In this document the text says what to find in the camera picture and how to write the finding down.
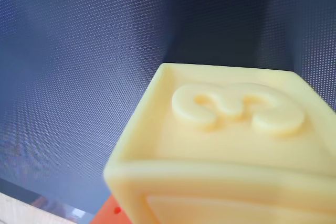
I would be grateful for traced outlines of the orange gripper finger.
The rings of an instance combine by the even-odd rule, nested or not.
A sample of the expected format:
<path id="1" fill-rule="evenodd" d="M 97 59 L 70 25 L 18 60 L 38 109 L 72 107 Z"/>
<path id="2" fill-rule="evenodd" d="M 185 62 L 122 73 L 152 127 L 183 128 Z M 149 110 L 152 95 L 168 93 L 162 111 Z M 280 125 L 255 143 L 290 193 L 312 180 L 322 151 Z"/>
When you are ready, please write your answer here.
<path id="1" fill-rule="evenodd" d="M 132 224 L 132 222 L 119 206 L 114 195 L 110 195 L 91 224 Z"/>

